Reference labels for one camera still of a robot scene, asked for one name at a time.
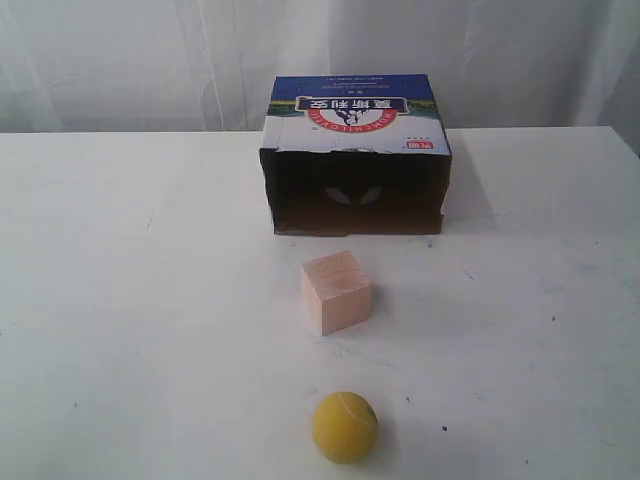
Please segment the light wooden cube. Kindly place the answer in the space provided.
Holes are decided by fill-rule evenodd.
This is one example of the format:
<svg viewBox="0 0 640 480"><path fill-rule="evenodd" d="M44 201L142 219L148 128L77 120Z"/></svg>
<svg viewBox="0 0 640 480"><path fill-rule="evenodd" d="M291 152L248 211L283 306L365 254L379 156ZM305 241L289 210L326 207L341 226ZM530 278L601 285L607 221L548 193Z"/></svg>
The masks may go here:
<svg viewBox="0 0 640 480"><path fill-rule="evenodd" d="M348 250L303 263L301 292L313 328L321 336L363 323L372 315L373 284Z"/></svg>

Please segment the yellow tennis ball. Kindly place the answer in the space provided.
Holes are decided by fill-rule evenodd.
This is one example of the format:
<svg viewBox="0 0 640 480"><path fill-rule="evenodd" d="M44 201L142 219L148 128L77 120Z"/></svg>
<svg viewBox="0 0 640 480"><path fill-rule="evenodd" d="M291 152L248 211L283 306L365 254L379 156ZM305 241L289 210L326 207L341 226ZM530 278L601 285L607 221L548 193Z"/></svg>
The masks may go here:
<svg viewBox="0 0 640 480"><path fill-rule="evenodd" d="M316 448L336 464L355 464L374 450L379 422L369 402L347 391L325 397L317 406L312 423Z"/></svg>

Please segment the blue white cardboard box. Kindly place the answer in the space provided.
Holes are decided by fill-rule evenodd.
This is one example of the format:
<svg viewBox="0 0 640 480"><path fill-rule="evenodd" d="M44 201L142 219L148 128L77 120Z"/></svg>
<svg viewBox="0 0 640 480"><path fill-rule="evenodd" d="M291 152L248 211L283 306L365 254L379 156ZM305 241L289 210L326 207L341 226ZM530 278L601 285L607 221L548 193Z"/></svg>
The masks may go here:
<svg viewBox="0 0 640 480"><path fill-rule="evenodd" d="M259 149L278 235L435 235L452 152L425 74L278 76Z"/></svg>

